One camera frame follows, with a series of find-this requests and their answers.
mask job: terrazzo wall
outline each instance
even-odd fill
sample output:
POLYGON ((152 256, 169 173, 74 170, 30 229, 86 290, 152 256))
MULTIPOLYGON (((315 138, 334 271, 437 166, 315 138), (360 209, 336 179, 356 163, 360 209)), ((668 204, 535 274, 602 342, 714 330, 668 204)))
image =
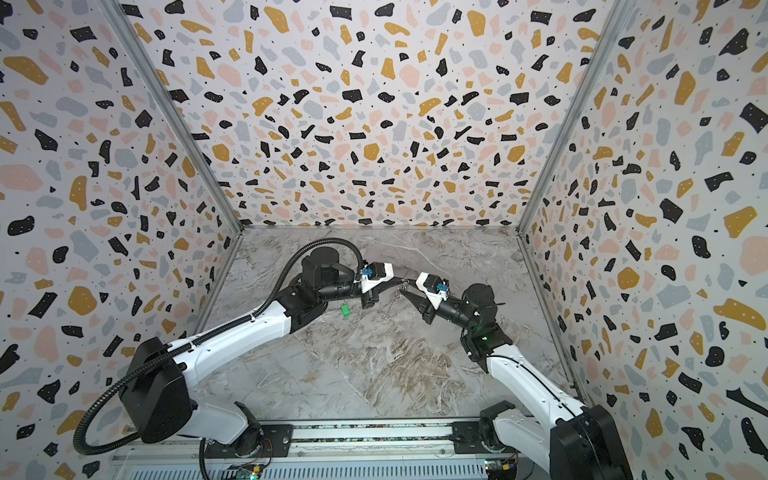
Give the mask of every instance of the terrazzo wall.
POLYGON ((245 224, 516 225, 605 0, 131 0, 245 224))
POLYGON ((637 478, 764 480, 768 2, 638 2, 523 232, 637 478))
MULTIPOLYGON (((75 426, 194 328, 235 233, 93 2, 0 2, 0 43, 0 477, 99 478, 75 426)), ((88 439, 127 424, 113 399, 88 439)))

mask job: patterned wallpaper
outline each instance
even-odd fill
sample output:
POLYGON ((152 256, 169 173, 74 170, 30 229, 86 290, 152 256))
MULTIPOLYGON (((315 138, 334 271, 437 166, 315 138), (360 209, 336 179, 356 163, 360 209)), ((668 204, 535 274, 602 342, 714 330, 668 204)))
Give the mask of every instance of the patterned wallpaper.
MULTIPOLYGON (((99 478, 75 426, 194 328, 235 233, 93 1, 0 2, 0 43, 0 477, 99 478)), ((113 399, 89 440, 127 424, 113 399)))
POLYGON ((612 6, 129 3, 244 223, 433 226, 517 224, 612 6))
POLYGON ((765 480, 768 2, 637 7, 522 233, 636 477, 765 480))

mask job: robotic arm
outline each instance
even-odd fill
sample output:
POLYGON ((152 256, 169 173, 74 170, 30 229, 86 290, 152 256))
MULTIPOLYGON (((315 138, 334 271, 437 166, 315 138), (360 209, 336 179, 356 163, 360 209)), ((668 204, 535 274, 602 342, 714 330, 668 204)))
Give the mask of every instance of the robotic arm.
MULTIPOLYGON (((490 286, 473 284, 460 299, 455 298, 448 280, 428 273, 416 280, 395 277, 391 263, 368 263, 350 242, 333 238, 300 249, 283 268, 266 301, 251 312, 186 339, 163 344, 155 337, 140 344, 128 374, 94 403, 78 425, 75 450, 94 455, 135 439, 155 443, 185 435, 215 440, 242 457, 258 453, 264 431, 245 405, 235 402, 235 409, 204 401, 190 388, 238 356, 308 325, 325 312, 329 301, 360 298, 362 307, 370 308, 381 292, 394 286, 401 286, 403 296, 428 325, 436 316, 459 325, 469 359, 514 392, 533 414, 526 416, 509 402, 484 410, 480 430, 487 448, 513 447, 556 480, 632 478, 610 414, 600 406, 587 409, 524 358, 496 323, 500 304, 490 286), (357 269, 342 265, 337 250, 320 246, 327 243, 351 248, 357 269), (310 250, 301 260, 301 273, 281 289, 290 268, 310 250), (137 432, 111 444, 89 445, 85 441, 88 425, 115 394, 137 432)), ((200 460, 204 471, 202 456, 200 460)))

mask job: marble floor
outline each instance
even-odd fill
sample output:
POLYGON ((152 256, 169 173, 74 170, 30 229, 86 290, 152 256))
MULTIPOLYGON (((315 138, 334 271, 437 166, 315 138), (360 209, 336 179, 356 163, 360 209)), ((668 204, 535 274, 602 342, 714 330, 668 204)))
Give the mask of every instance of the marble floor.
MULTIPOLYGON (((290 256, 321 237, 351 240, 366 260, 392 263, 396 276, 448 278, 455 296, 472 283, 493 286, 496 301, 506 302, 497 318, 507 335, 544 374, 568 383, 513 230, 247 230, 205 328, 254 308, 290 256)), ((351 252, 338 250, 342 263, 355 265, 351 252)), ((308 327, 217 370, 198 393, 244 402, 260 419, 474 416, 515 402, 467 359, 461 329, 439 318, 426 325, 396 290, 368 310, 358 300, 346 304, 350 316, 331 303, 308 327)))

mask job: marble surface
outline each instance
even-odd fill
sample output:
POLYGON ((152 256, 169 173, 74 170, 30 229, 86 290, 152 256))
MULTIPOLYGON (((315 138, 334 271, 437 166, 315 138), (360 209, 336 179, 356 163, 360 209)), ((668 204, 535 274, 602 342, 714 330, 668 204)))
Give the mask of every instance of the marble surface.
MULTIPOLYGON (((454 296, 472 283, 492 285, 496 301, 506 302, 497 318, 507 335, 553 381, 568 383, 512 230, 248 230, 206 329, 252 309, 290 256, 321 237, 354 242, 366 260, 392 263, 396 276, 448 278, 454 296)), ((355 265, 350 251, 338 250, 342 263, 355 265)), ((262 419, 472 416, 515 402, 466 358, 456 325, 439 318, 426 325, 395 290, 368 310, 359 300, 346 303, 349 317, 331 303, 304 329, 241 356, 197 391, 242 401, 262 419)))

